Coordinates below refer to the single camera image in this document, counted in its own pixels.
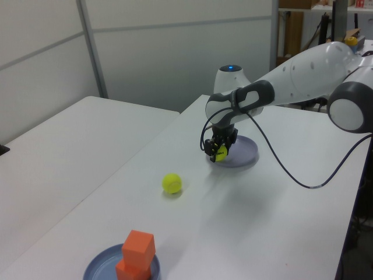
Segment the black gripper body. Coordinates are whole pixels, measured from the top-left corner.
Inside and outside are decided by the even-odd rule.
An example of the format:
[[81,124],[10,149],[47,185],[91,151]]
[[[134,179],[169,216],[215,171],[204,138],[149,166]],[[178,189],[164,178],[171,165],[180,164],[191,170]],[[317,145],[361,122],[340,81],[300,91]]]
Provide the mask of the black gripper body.
[[226,140],[233,130],[236,130],[234,125],[229,125],[228,127],[224,127],[224,128],[217,127],[216,125],[212,126],[213,137],[218,136],[222,140]]

